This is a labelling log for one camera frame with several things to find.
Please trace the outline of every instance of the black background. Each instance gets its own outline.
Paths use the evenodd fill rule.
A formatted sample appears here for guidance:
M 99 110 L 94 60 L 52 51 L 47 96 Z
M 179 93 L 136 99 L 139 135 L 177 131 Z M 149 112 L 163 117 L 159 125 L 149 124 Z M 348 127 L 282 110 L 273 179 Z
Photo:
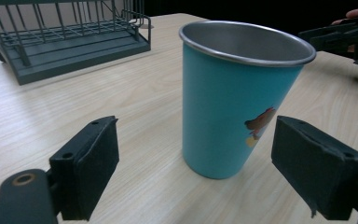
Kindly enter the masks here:
M 145 0 L 147 16 L 186 13 L 208 20 L 264 25 L 292 35 L 325 27 L 355 8 L 358 0 Z

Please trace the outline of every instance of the wooden table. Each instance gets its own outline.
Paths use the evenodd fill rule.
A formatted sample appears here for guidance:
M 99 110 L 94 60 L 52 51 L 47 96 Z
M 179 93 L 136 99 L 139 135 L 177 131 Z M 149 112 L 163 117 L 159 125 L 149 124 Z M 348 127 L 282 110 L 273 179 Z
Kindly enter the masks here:
M 87 123 L 114 115 L 120 162 L 89 223 L 331 223 L 311 218 L 271 163 L 275 119 L 237 175 L 212 180 L 187 167 L 178 30 L 199 20 L 153 17 L 151 51 L 24 86 L 0 62 L 0 184 L 26 169 L 47 170 L 48 158 Z M 318 52 L 277 114 L 358 150 L 358 65 Z

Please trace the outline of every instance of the dish rack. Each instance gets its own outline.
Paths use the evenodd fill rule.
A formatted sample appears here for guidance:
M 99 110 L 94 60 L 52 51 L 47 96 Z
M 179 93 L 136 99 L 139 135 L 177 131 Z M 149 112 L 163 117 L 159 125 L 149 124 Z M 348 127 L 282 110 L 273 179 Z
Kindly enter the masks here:
M 0 61 L 23 85 L 149 51 L 144 8 L 144 0 L 0 0 Z

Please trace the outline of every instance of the screw hole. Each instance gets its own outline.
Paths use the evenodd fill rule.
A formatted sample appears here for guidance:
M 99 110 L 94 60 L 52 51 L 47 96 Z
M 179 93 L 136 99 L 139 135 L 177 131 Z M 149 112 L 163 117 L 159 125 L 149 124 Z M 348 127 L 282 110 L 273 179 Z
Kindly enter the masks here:
M 68 153 L 63 154 L 62 157 L 64 159 L 71 159 L 73 155 L 74 154 L 72 154 L 71 152 L 68 152 Z
M 34 181 L 34 178 L 34 174 L 19 175 L 13 180 L 12 184 L 14 186 L 24 186 Z

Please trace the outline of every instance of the blue cup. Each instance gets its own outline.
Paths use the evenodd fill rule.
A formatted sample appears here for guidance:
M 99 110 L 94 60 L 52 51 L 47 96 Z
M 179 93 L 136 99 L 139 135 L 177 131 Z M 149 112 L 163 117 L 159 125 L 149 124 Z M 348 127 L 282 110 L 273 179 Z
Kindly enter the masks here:
M 183 40 L 183 157 L 196 173 L 229 178 L 316 51 L 306 41 L 235 21 L 191 22 Z

